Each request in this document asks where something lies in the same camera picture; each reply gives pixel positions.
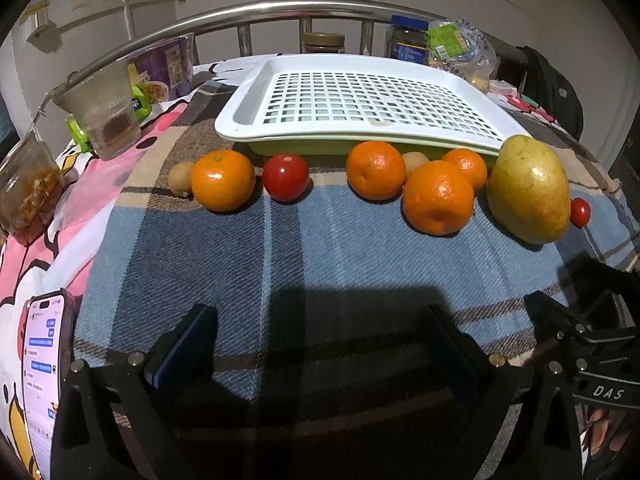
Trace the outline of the person's right hand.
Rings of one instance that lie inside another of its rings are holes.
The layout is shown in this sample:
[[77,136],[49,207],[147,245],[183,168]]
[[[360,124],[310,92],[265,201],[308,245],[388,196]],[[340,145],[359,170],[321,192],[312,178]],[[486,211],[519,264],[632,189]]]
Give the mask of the person's right hand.
[[630,415],[623,411],[594,408],[589,412],[586,448],[589,457],[602,451],[618,453],[629,436]]

